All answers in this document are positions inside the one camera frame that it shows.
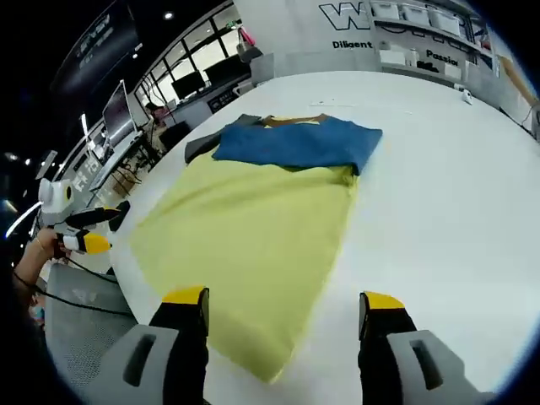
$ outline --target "person's arm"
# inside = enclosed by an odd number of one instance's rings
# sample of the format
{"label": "person's arm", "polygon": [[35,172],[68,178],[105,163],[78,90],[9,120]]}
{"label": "person's arm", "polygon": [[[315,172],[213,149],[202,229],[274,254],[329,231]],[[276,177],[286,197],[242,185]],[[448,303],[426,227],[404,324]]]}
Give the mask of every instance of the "person's arm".
{"label": "person's arm", "polygon": [[30,298],[34,293],[28,286],[35,285],[45,262],[54,257],[56,240],[57,233],[54,230],[40,230],[13,271],[16,275],[13,276],[13,283],[25,307],[30,304]]}

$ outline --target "banner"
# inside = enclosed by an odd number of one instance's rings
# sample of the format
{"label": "banner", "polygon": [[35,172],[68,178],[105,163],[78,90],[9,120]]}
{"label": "banner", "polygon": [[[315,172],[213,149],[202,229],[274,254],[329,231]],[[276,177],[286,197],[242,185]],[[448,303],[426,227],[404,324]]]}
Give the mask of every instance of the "banner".
{"label": "banner", "polygon": [[348,49],[375,55],[365,2],[235,0],[235,5],[265,54]]}

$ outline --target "computer monitor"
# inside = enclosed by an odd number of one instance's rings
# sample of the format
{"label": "computer monitor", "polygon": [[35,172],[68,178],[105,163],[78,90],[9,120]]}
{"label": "computer monitor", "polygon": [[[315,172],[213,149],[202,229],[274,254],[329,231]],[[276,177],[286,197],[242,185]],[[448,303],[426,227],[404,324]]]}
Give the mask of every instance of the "computer monitor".
{"label": "computer monitor", "polygon": [[205,70],[212,86],[228,82],[251,73],[250,65],[243,63],[238,55],[228,57]]}
{"label": "computer monitor", "polygon": [[122,139],[133,131],[137,131],[132,113],[127,103],[126,87],[121,80],[103,110],[103,120],[107,128],[107,137],[111,147],[115,147]]}
{"label": "computer monitor", "polygon": [[199,71],[189,73],[187,76],[172,82],[172,88],[175,90],[179,100],[185,99],[188,95],[198,91],[204,86],[206,86],[206,84]]}

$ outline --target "folded shirt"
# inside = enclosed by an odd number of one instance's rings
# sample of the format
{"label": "folded shirt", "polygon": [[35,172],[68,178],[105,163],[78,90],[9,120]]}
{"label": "folded shirt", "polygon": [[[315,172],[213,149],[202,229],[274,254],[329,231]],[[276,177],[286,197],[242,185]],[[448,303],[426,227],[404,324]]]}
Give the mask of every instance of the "folded shirt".
{"label": "folded shirt", "polygon": [[279,127],[233,123],[221,132],[213,158],[300,168],[352,165],[354,174],[359,175],[379,143],[382,130],[322,117],[320,121]]}

